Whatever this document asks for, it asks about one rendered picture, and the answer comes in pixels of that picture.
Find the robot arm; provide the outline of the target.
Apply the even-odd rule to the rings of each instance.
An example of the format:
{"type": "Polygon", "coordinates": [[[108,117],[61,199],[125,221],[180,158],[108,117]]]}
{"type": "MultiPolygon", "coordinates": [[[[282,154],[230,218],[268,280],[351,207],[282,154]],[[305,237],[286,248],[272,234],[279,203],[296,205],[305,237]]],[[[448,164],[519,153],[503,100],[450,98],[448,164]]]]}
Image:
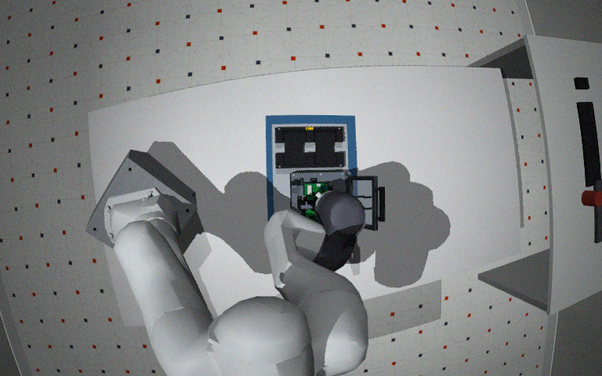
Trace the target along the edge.
{"type": "Polygon", "coordinates": [[[338,376],[365,360],[367,310],[335,273],[367,225],[364,206],[338,190],[315,196],[321,224],[286,208],[264,229],[284,299],[248,298],[215,319],[181,251],[170,201],[156,187],[108,197],[105,229],[167,376],[338,376]]]}

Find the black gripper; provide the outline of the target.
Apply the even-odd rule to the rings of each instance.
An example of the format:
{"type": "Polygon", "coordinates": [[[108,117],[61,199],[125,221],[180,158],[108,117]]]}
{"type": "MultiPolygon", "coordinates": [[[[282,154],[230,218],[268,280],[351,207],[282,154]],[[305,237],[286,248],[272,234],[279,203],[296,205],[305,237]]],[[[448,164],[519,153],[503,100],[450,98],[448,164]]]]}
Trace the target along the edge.
{"type": "Polygon", "coordinates": [[[313,200],[307,200],[307,197],[302,197],[302,200],[300,200],[300,199],[297,200],[297,208],[301,212],[305,212],[305,211],[307,211],[307,209],[314,211],[314,206],[315,206],[316,200],[317,200],[317,198],[313,199],[313,200]]]}

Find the green circuit board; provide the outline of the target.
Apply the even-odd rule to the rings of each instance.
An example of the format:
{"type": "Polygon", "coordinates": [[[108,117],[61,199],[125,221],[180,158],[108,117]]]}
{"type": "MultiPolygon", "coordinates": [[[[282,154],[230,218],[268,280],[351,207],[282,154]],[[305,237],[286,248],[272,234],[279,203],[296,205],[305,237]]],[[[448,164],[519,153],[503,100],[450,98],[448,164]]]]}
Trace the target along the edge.
{"type": "MultiPolygon", "coordinates": [[[[305,197],[307,197],[307,200],[313,200],[316,199],[317,197],[315,196],[317,192],[319,193],[325,193],[328,191],[328,183],[305,183],[305,197]],[[327,186],[325,185],[327,184],[327,186]]],[[[308,215],[308,219],[317,219],[314,211],[311,211],[310,209],[307,209],[307,211],[305,211],[305,217],[308,215]]]]}

